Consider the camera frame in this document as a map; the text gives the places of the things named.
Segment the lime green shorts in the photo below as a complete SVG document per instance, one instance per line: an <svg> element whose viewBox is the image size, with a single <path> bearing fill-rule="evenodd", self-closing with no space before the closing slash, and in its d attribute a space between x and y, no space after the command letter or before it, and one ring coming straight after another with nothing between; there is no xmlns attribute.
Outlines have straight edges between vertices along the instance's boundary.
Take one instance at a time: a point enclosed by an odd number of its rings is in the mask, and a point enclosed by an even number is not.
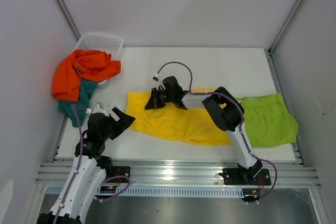
<svg viewBox="0 0 336 224"><path fill-rule="evenodd" d="M244 97L245 129L253 148L276 147L296 142L298 123L289 113L281 94Z"/></svg>

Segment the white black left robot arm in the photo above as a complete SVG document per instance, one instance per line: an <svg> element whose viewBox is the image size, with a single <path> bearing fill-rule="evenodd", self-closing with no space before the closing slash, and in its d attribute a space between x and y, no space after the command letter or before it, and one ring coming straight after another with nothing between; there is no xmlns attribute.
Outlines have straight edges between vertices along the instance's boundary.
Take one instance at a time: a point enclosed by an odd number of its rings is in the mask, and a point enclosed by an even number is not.
<svg viewBox="0 0 336 224"><path fill-rule="evenodd" d="M86 109L88 128L78 129L80 140L69 176L49 213L40 214L37 223L84 223L91 203L106 201L96 196L102 184L131 182L128 175L117 173L111 157L102 154L106 141L119 137L135 121L116 107L112 112L117 119L98 104Z"/></svg>

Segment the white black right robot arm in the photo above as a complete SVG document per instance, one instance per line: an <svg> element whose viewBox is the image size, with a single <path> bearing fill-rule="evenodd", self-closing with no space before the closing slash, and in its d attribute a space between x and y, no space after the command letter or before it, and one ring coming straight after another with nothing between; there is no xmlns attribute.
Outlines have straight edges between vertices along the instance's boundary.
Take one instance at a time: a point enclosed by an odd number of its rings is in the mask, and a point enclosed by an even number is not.
<svg viewBox="0 0 336 224"><path fill-rule="evenodd" d="M252 152L244 125L244 109L225 89L219 87L214 91L183 90L174 76L162 81L163 85L152 88L146 110L164 108L172 103L178 109L204 108L213 123L228 134L237 155L240 179L251 184L258 179L263 165Z"/></svg>

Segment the yellow shorts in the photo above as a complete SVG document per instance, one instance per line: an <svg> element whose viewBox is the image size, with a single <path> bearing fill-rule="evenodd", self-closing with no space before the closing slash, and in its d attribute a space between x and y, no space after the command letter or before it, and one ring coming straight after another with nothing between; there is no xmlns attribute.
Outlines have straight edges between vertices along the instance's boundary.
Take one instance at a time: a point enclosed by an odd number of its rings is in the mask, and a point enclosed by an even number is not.
<svg viewBox="0 0 336 224"><path fill-rule="evenodd" d="M170 141L220 146L231 145L226 132L221 131L205 109L183 110L168 103L162 109L146 110L150 92L130 92L126 114L135 118L130 129Z"/></svg>

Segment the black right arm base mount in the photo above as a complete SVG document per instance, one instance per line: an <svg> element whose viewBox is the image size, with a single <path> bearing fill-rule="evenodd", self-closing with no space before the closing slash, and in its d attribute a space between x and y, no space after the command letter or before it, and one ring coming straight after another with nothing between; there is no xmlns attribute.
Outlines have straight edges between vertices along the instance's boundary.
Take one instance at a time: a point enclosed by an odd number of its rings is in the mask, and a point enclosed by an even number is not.
<svg viewBox="0 0 336 224"><path fill-rule="evenodd" d="M240 174L238 168L223 168L220 173L225 185L240 185L240 186L271 186L271 176L268 169L263 168L254 178L244 178Z"/></svg>

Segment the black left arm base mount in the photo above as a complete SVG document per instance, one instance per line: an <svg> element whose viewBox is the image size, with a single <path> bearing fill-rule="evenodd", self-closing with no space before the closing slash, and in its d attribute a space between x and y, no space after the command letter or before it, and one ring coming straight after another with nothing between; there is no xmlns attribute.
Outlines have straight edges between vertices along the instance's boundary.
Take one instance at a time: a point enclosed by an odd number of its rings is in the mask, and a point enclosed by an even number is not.
<svg viewBox="0 0 336 224"><path fill-rule="evenodd" d="M128 180L124 178L130 177L131 174L131 167L130 166L114 166L111 171L107 172L106 179L108 180L107 183L117 183L123 184L128 183Z"/></svg>

